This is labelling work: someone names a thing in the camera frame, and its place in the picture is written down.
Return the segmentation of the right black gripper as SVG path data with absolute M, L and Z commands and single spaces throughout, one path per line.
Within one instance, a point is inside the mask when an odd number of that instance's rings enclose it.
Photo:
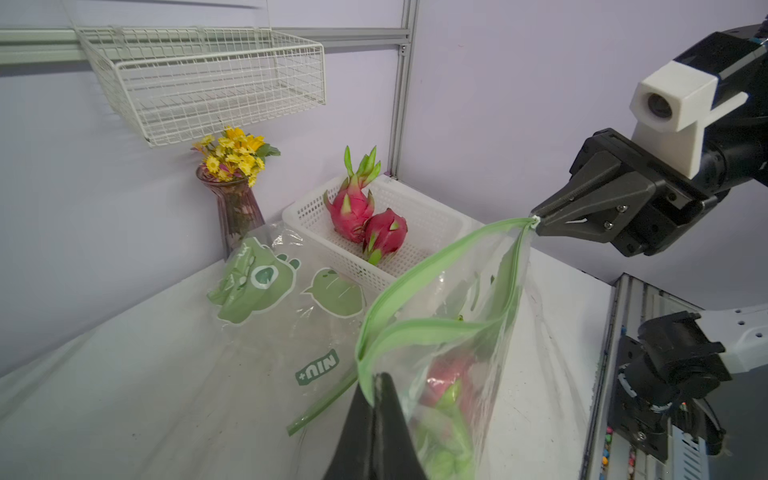
M 532 210 L 537 234 L 609 243 L 626 257 L 663 252 L 729 194 L 684 179 L 613 129 L 585 140 L 570 174 Z

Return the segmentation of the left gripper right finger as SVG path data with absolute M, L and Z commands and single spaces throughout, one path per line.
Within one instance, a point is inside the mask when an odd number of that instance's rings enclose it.
M 375 379 L 374 478 L 426 479 L 394 381 L 387 373 L 379 374 Z

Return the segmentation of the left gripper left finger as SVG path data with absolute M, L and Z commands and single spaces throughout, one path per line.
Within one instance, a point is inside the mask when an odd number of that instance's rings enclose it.
M 375 409 L 357 386 L 325 480 L 375 478 L 374 427 Z

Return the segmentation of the green-print zip-top bag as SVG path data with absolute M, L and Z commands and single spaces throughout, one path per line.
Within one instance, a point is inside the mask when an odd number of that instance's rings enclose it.
M 579 475 L 610 290 L 533 250 L 538 223 L 493 223 L 424 260 L 374 301 L 358 340 L 358 386 L 374 408 L 389 374 L 411 439 L 432 365 L 467 363 L 473 479 Z
M 373 290 L 282 223 L 252 231 L 209 291 L 221 346 L 149 475 L 319 479 L 356 383 Z

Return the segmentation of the pink dragon fruit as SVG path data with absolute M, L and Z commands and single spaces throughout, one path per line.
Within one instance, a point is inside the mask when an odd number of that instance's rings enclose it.
M 363 156 L 357 169 L 353 168 L 350 148 L 346 147 L 344 165 L 347 177 L 332 201 L 328 198 L 328 191 L 324 192 L 323 202 L 330 214 L 334 230 L 350 242 L 361 243 L 365 225 L 373 217 L 375 210 L 372 192 L 365 194 L 363 190 L 381 172 L 381 163 L 377 161 L 377 147 L 374 146 L 369 154 Z
M 402 247 L 407 233 L 407 221 L 391 208 L 374 215 L 365 225 L 363 258 L 372 265 L 378 265 Z

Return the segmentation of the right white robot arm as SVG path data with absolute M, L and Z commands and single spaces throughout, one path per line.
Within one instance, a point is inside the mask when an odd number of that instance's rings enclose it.
M 702 246 L 699 273 L 758 260 L 742 237 L 754 217 L 700 222 L 736 187 L 767 181 L 767 27 L 712 33 L 640 81 L 631 136 L 587 138 L 568 183 L 533 210 L 542 236 L 612 245 L 653 256 L 683 235 Z M 683 450 L 716 455 L 723 428 L 707 395 L 767 362 L 765 306 L 681 311 L 643 321 L 623 336 L 612 375 L 608 425 L 658 461 Z

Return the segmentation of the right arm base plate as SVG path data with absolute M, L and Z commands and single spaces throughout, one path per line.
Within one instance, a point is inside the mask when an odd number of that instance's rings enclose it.
M 668 422 L 675 394 L 658 375 L 640 342 L 622 336 L 618 344 L 608 425 L 633 447 L 665 463 Z

